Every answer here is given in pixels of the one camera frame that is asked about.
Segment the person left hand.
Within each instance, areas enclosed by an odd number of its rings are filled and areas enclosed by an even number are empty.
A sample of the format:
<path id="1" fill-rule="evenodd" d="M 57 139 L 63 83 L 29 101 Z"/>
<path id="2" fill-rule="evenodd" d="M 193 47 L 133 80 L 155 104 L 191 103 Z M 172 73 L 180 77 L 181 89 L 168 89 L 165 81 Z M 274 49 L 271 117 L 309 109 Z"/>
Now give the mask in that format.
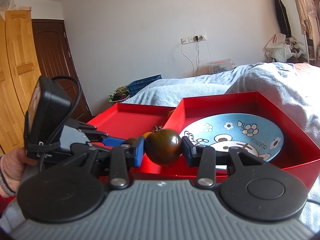
<path id="1" fill-rule="evenodd" d="M 25 149 L 15 148 L 1 157 L 1 172 L 9 188 L 16 192 L 26 165 L 35 166 L 36 160 L 29 159 Z"/>

